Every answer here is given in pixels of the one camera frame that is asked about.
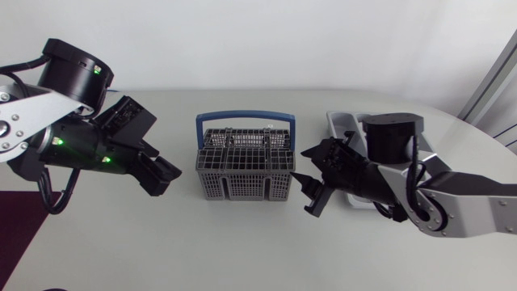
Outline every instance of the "metal frame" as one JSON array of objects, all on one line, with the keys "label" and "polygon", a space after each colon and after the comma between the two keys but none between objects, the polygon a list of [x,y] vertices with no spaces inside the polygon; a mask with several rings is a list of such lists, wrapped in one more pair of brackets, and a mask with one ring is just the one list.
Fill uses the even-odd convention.
[{"label": "metal frame", "polygon": [[458,118],[476,125],[517,73],[517,30]]}]

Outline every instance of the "blue handle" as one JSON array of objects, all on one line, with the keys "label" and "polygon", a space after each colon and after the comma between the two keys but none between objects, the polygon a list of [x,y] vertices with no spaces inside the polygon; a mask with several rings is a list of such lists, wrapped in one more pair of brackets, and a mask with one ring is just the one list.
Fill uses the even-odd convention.
[{"label": "blue handle", "polygon": [[291,135],[291,150],[294,151],[294,141],[296,137],[296,123],[294,115],[262,110],[228,110],[222,112],[209,112],[198,114],[198,116],[195,118],[195,128],[197,130],[197,146],[200,150],[203,149],[203,121],[226,118],[262,118],[286,121],[289,123],[289,134]]}]

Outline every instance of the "white table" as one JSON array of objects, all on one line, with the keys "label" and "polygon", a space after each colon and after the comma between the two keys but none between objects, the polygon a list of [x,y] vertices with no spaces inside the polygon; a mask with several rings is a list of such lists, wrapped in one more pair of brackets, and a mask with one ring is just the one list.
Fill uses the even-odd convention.
[{"label": "white table", "polygon": [[[296,171],[318,177],[300,152],[329,136],[327,111],[415,112],[424,117],[436,152],[455,171],[517,183],[517,156],[469,124],[433,108],[360,91],[126,95],[158,117],[146,141],[182,169],[182,176],[163,196],[150,197],[129,175],[83,171],[68,208],[47,218],[5,290],[515,290],[513,235],[432,238],[408,221],[351,209],[337,195],[317,219],[303,210],[309,199],[296,181],[287,202],[206,201],[195,172],[198,113],[294,114]],[[120,96],[110,97],[105,108]],[[212,122],[211,127],[234,128],[270,123]],[[0,171],[2,189],[36,189],[6,164]],[[54,188],[63,188],[69,170],[51,172]]]}]

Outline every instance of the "dishwasher cutlery basket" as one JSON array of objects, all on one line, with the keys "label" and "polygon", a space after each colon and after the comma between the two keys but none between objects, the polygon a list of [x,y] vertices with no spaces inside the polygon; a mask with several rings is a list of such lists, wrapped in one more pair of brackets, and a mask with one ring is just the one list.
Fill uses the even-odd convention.
[{"label": "dishwasher cutlery basket", "polygon": [[[203,122],[262,118],[289,123],[287,129],[207,129]],[[195,119],[197,170],[207,200],[286,201],[295,170],[295,117],[279,112],[235,110]]]}]

